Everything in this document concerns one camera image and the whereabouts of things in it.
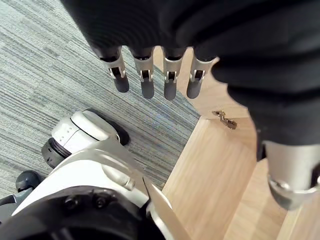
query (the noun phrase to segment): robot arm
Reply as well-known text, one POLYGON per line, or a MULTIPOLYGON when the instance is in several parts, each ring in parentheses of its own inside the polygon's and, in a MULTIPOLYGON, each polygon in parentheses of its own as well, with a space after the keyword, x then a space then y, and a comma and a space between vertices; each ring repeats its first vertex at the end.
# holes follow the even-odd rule
MULTIPOLYGON (((218 56, 211 73, 248 108, 257 160, 267 157, 275 200, 290 210, 319 190, 318 1, 61 2, 120 92, 129 89, 122 46, 131 50, 146 99, 154 95, 154 46, 164 52, 167 100, 176 95, 187 47, 194 50, 187 87, 192 99, 218 56)), ((63 119, 42 149, 55 169, 1 225, 0 236, 188 240, 168 200, 122 146, 125 136, 94 112, 63 119)))
MULTIPOLYGON (((98 117, 87 110, 71 117, 79 127, 81 121, 91 126, 86 134, 107 134, 72 153, 32 192, 29 189, 28 197, 2 223, 1 239, 190 239, 169 201, 122 146, 119 138, 125 134, 98 117)), ((60 121, 52 136, 66 136, 69 120, 60 121)))
POLYGON ((120 92, 129 89, 121 46, 132 52, 147 99, 154 95, 154 46, 164 52, 167 100, 176 95, 187 47, 194 50, 187 87, 191 99, 199 95, 218 56, 211 73, 248 108, 257 133, 257 160, 267 157, 276 201, 294 209, 319 188, 319 1, 61 2, 108 71, 122 73, 112 75, 120 92))

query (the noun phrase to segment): floor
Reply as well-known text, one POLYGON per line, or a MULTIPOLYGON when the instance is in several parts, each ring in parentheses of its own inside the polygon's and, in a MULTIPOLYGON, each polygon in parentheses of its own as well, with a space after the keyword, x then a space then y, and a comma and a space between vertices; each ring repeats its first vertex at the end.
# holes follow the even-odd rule
POLYGON ((22 171, 50 172, 40 150, 51 129, 87 108, 129 132, 128 150, 162 188, 200 116, 180 93, 164 99, 161 71, 154 98, 144 99, 123 48, 130 91, 118 93, 58 0, 0 0, 0 21, 0 198, 22 171))

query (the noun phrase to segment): wooden cabinet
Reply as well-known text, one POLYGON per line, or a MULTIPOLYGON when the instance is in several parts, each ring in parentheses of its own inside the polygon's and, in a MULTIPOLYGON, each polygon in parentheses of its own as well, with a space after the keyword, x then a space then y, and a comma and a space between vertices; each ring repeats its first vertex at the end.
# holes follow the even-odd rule
MULTIPOLYGON (((177 89, 186 96, 192 51, 186 52, 177 89)), ((163 69, 162 50, 154 64, 163 69)), ((256 163, 256 134, 246 108, 208 74, 200 95, 188 99, 202 116, 166 185, 164 194, 193 240, 318 240, 320 197, 287 212, 273 200, 267 161, 256 163), (213 111, 237 122, 224 126, 213 111)))

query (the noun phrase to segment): black rubber part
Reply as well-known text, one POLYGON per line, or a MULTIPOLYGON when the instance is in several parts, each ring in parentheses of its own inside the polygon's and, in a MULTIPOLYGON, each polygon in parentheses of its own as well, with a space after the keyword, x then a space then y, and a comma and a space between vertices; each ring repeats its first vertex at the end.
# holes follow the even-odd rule
POLYGON ((119 124, 117 124, 115 121, 112 121, 108 116, 105 114, 93 109, 93 108, 88 108, 85 111, 90 111, 93 112, 94 114, 97 114, 100 118, 105 120, 108 124, 110 124, 118 133, 120 137, 120 143, 122 146, 125 146, 130 143, 130 136, 129 133, 119 124))
POLYGON ((177 94, 177 83, 174 83, 172 79, 168 83, 164 83, 164 97, 165 99, 172 101, 177 94))
POLYGON ((141 82, 141 91, 145 99, 152 99, 155 95, 154 81, 146 78, 144 82, 141 82))
POLYGON ((164 56, 171 60, 171 61, 176 61, 181 59, 184 54, 185 54, 186 48, 172 48, 172 47, 164 47, 163 48, 163 53, 164 56))
POLYGON ((190 99, 195 99, 199 96, 200 90, 201 90, 202 83, 199 81, 190 81, 188 83, 188 87, 186 89, 186 95, 190 99))
POLYGON ((135 59, 149 59, 152 55, 154 48, 147 47, 147 48, 130 48, 130 51, 135 59))
POLYGON ((128 81, 127 75, 125 75, 124 77, 116 76, 116 78, 114 79, 114 85, 120 93, 128 92, 129 81, 128 81))
POLYGON ((46 163, 53 169, 71 155, 71 152, 57 143, 53 137, 43 145, 41 153, 46 163))
POLYGON ((35 189, 41 183, 41 178, 35 171, 27 170, 21 173, 16 181, 15 187, 18 193, 29 188, 35 189))

